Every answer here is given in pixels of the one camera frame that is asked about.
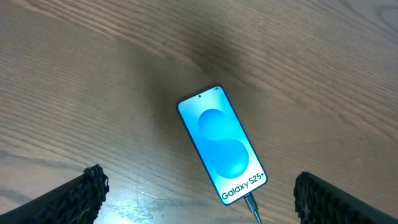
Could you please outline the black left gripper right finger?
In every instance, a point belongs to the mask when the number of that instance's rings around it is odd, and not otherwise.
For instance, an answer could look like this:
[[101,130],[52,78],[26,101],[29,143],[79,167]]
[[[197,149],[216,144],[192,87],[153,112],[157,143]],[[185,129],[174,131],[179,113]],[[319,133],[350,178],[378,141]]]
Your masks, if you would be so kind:
[[397,219],[323,179],[302,172],[294,187],[301,224],[397,224]]

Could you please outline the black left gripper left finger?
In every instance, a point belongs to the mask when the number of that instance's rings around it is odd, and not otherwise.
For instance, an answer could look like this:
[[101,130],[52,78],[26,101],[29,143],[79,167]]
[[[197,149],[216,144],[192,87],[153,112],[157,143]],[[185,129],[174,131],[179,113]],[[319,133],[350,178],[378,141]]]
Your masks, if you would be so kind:
[[1,223],[93,223],[98,217],[109,178],[98,164],[77,178],[1,215]]

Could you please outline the blue Galaxy smartphone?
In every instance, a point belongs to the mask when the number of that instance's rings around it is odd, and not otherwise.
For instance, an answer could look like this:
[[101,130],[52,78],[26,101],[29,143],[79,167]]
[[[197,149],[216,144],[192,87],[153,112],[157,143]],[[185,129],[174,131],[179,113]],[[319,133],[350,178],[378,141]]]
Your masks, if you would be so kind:
[[182,98],[177,112],[223,205],[267,183],[266,170],[221,85]]

